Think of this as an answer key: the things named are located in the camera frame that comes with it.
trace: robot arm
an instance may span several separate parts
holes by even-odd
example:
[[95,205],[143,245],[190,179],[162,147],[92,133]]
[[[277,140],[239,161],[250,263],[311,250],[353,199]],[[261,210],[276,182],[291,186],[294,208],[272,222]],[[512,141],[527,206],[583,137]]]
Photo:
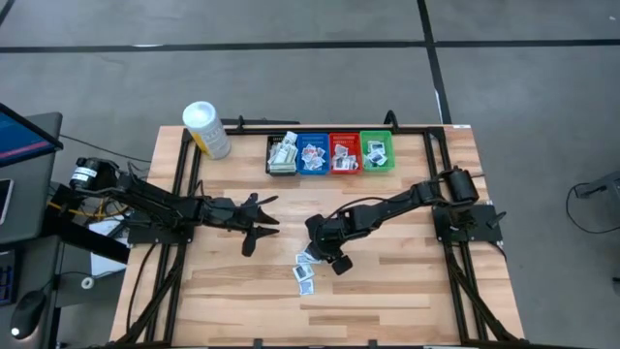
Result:
[[79,158],[77,168],[69,182],[71,188],[86,197],[109,197],[151,217],[151,223],[171,231],[205,225],[236,230],[246,234],[242,253],[249,257],[254,252],[256,240],[276,234],[276,229],[254,227],[254,223],[279,224],[266,215],[261,204],[277,199],[271,197],[262,202],[252,193],[241,206],[230,198],[179,197],[155,185],[126,173],[118,165],[98,158]]
[[[439,187],[441,178],[448,186],[451,202],[442,196]],[[341,249],[345,242],[365,238],[386,220],[421,206],[447,206],[456,216],[478,198],[469,172],[454,168],[436,178],[414,184],[408,191],[390,199],[372,198],[381,200],[373,206],[351,206],[337,209],[327,218],[320,214],[308,218],[305,222],[311,240],[308,251],[314,258],[331,263],[334,271],[341,274],[353,266]]]

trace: monitor screen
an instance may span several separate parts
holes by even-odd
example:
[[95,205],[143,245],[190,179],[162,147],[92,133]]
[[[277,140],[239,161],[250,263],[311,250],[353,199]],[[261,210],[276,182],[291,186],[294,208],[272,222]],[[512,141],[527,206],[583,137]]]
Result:
[[55,144],[0,111],[0,167],[54,148]]

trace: wooden tabletop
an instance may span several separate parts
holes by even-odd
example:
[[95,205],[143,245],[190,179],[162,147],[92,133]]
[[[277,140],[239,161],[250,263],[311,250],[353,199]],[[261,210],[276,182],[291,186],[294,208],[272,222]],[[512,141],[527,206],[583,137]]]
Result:
[[[160,129],[150,183],[171,190],[182,132],[180,126]],[[447,126],[446,137],[453,165],[472,175],[481,174],[472,129]],[[355,266],[345,274],[335,275],[327,264],[313,266],[315,295],[300,296],[292,272],[295,254],[309,241],[306,218],[329,214],[368,195],[388,198],[428,179],[422,137],[393,136],[396,168],[386,174],[294,177],[264,173],[266,136],[232,136],[231,142],[227,158],[201,159],[199,179],[204,181],[206,194],[231,197],[237,204],[252,192],[263,199],[278,195],[263,210],[281,222],[280,233],[260,239],[254,255],[246,258],[241,255],[242,233],[196,229],[182,275],[173,345],[248,346],[254,338],[262,338],[266,345],[360,345],[368,339],[383,344],[458,343],[444,252],[435,239],[429,208],[403,214],[368,238],[347,242],[343,250]],[[183,195],[193,149],[189,154]],[[474,182],[480,200],[487,200],[484,178]],[[470,246],[480,295],[510,332],[522,336],[504,258],[488,243]],[[148,247],[132,249],[112,340],[125,333],[129,298]],[[145,266],[132,321],[151,298],[159,249],[155,248]],[[174,254],[170,254],[170,264]],[[463,299],[470,336],[475,337],[471,305],[467,297]],[[167,300],[162,308],[158,339],[163,337]]]

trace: plastic bin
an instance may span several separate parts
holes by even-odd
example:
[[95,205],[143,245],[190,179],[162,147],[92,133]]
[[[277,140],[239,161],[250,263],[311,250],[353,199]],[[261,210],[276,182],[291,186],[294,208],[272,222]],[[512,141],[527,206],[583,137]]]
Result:
[[[305,163],[301,160],[301,152],[306,145],[312,144],[315,147],[320,147],[325,151],[323,159],[325,163],[319,170],[303,170]],[[297,171],[302,175],[326,175],[329,172],[329,135],[328,134],[297,134]]]
[[361,131],[359,136],[361,137],[361,151],[364,155],[368,155],[368,141],[379,141],[386,146],[387,160],[384,165],[377,167],[366,167],[364,165],[365,171],[385,172],[391,171],[396,167],[396,157],[394,156],[394,145],[391,141],[390,131]]
[[357,170],[334,170],[330,169],[334,175],[357,175],[361,173],[362,158],[361,148],[359,147],[359,134],[358,133],[332,133],[329,134],[329,154],[335,154],[334,148],[337,144],[346,146],[349,148],[349,155],[355,155],[359,167]]
[[277,174],[272,174],[269,171],[269,164],[267,164],[267,160],[269,160],[269,150],[271,149],[271,146],[274,143],[279,143],[282,140],[284,140],[284,135],[282,136],[267,136],[267,151],[264,157],[264,172],[268,175],[272,175],[272,176],[289,176],[289,175],[296,175],[297,172],[291,172],[291,173],[277,173]]

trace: keyboard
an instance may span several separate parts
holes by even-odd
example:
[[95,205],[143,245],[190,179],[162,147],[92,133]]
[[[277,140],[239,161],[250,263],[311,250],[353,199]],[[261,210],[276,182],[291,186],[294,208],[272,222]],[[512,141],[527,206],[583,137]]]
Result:
[[16,302],[16,252],[0,251],[0,306]]

